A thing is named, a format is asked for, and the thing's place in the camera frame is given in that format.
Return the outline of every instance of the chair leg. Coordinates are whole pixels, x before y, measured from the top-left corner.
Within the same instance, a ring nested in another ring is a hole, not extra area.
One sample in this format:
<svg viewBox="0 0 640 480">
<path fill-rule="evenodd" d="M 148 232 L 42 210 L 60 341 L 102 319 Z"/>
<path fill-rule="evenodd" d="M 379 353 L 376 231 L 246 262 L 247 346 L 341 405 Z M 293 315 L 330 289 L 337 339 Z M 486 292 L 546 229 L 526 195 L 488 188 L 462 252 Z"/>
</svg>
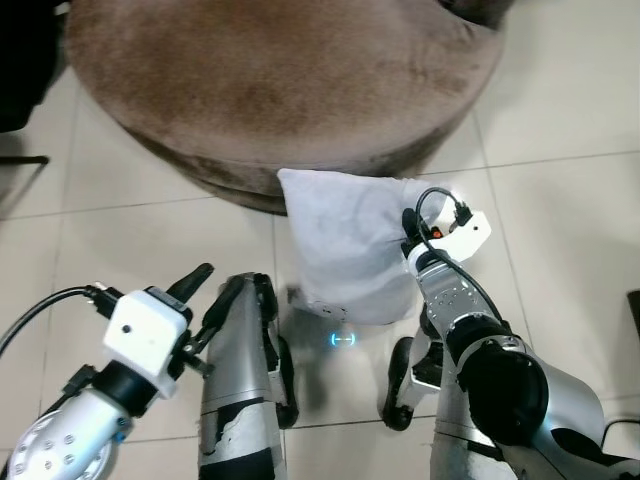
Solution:
<svg viewBox="0 0 640 480">
<path fill-rule="evenodd" d="M 2 165 L 47 165 L 49 157 L 45 155 L 37 155 L 35 157 L 0 157 L 0 166 Z"/>
</svg>

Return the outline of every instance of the brown ottoman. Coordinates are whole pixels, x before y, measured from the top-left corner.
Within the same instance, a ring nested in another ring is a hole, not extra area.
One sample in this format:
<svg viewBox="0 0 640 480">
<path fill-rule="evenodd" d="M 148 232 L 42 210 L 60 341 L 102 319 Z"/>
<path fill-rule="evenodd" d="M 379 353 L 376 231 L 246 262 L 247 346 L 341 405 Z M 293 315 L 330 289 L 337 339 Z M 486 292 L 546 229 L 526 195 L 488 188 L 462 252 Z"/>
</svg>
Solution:
<svg viewBox="0 0 640 480">
<path fill-rule="evenodd" d="M 397 176 L 432 154 L 487 82 L 511 1 L 74 0 L 67 47 L 141 143 L 282 212 L 281 167 Z"/>
</svg>

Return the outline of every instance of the velvet upholstery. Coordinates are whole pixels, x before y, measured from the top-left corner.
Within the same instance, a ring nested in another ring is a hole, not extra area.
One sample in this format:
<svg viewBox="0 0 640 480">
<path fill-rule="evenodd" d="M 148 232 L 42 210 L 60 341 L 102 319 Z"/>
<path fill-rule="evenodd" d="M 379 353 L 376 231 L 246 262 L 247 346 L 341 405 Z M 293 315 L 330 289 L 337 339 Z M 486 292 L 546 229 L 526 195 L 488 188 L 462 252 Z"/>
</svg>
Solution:
<svg viewBox="0 0 640 480">
<path fill-rule="evenodd" d="M 67 48 L 141 143 L 283 211 L 283 166 L 398 176 L 435 152 L 489 79 L 511 1 L 74 0 Z"/>
</svg>

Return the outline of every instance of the round ottoman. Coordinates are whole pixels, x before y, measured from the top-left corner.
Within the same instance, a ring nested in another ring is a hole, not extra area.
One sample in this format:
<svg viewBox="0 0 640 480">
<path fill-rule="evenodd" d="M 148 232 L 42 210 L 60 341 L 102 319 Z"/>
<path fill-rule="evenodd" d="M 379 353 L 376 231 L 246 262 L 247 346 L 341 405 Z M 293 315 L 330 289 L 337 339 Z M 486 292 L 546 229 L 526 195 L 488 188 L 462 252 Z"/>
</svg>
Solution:
<svg viewBox="0 0 640 480">
<path fill-rule="evenodd" d="M 456 128 L 502 38 L 474 23 L 495 0 L 463 0 L 470 20 L 454 3 L 74 0 L 67 49 L 147 148 L 222 198 L 284 212 L 282 167 L 405 175 Z"/>
</svg>

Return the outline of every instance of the tile floor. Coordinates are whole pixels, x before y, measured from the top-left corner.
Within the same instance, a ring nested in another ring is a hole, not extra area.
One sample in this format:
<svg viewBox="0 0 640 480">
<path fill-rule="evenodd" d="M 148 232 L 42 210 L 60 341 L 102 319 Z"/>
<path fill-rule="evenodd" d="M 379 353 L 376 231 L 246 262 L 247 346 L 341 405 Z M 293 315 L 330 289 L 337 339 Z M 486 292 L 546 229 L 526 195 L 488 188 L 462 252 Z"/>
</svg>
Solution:
<svg viewBox="0 0 640 480">
<path fill-rule="evenodd" d="M 625 293 L 640 288 L 640 3 L 529 0 L 510 17 L 500 68 L 424 178 L 487 213 L 494 234 L 468 268 L 514 328 L 588 382 L 608 418 L 638 417 L 640 340 Z M 358 329 L 355 348 L 328 350 L 332 325 L 294 322 L 286 305 L 296 280 L 286 219 L 187 182 L 124 134 L 70 70 L 25 130 L 0 136 L 0 155 L 18 152 L 52 163 L 31 183 L 33 168 L 0 167 L 0 329 L 52 290 L 96 279 L 167 285 L 211 261 L 218 269 L 192 302 L 202 312 L 228 275 L 267 273 L 297 368 L 301 416 L 283 442 L 290 478 L 429 478 L 436 398 L 403 434 L 377 421 L 388 356 L 416 323 Z M 103 331 L 72 301 L 18 337 L 0 362 L 10 392 L 0 461 L 79 365 L 100 364 Z M 139 423 L 113 478 L 195 478 L 199 395 L 198 380 L 183 377 L 177 397 Z M 640 456 L 637 428 L 612 443 Z"/>
</svg>

